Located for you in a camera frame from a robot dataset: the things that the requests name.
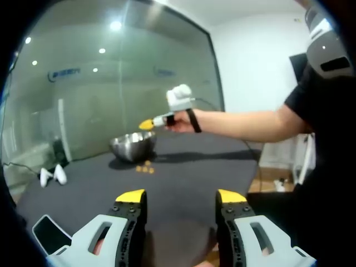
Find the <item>person's right hand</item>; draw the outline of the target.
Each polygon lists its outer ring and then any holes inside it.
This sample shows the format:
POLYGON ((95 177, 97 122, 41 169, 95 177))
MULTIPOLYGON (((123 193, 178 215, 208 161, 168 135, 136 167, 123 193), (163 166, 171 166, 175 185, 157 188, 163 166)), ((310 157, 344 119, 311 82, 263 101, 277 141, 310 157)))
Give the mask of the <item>person's right hand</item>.
POLYGON ((174 121, 175 123, 172 126, 165 126, 165 129, 173 132, 179 132, 179 133, 195 132, 186 111, 175 112, 174 121))

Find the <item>person's left hand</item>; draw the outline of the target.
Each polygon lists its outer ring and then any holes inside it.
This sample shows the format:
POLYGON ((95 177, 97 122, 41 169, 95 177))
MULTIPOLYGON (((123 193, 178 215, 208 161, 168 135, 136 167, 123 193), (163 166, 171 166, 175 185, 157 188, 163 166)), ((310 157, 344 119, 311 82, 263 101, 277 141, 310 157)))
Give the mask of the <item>person's left hand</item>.
POLYGON ((146 233, 142 266, 219 266, 214 228, 193 221, 163 224, 146 233))

